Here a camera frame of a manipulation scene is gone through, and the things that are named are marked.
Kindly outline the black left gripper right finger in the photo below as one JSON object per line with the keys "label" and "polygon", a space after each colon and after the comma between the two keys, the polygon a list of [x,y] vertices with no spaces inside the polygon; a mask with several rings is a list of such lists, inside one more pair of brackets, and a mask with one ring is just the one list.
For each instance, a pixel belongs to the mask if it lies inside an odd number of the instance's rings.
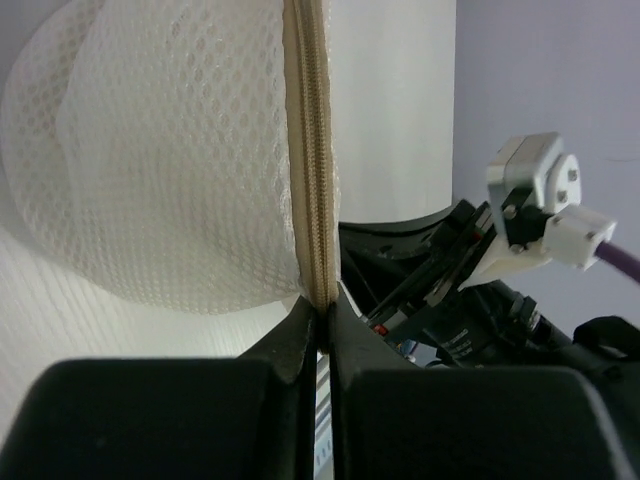
{"label": "black left gripper right finger", "polygon": [[328,314],[338,479],[631,479],[635,365],[422,369],[341,295]]}

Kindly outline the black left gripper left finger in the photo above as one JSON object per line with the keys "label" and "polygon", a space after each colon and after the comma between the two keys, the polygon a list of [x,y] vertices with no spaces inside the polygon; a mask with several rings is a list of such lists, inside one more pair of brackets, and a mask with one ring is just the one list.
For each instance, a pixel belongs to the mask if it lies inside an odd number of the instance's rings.
{"label": "black left gripper left finger", "polygon": [[316,312],[299,300],[235,359],[46,369],[1,451],[5,479],[309,479]]}

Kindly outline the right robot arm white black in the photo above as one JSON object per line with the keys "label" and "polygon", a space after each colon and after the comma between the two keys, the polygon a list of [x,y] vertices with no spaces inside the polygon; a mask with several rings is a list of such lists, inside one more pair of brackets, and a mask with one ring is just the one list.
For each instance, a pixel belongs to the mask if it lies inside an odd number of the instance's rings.
{"label": "right robot arm white black", "polygon": [[429,346],[433,367],[559,365],[609,382],[639,362],[639,331],[620,317],[594,318],[567,336],[503,281],[463,284],[500,240],[487,204],[462,200],[404,222],[343,222],[339,239],[346,290],[405,359]]}

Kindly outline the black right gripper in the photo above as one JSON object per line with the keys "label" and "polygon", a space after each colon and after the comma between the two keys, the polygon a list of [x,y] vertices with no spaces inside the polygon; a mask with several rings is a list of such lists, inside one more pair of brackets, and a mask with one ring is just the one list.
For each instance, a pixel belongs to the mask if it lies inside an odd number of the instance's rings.
{"label": "black right gripper", "polygon": [[361,319],[398,353],[436,351],[436,364],[482,368],[549,362],[571,345],[537,302],[501,280],[466,287],[497,235],[487,204],[339,226],[341,275]]}

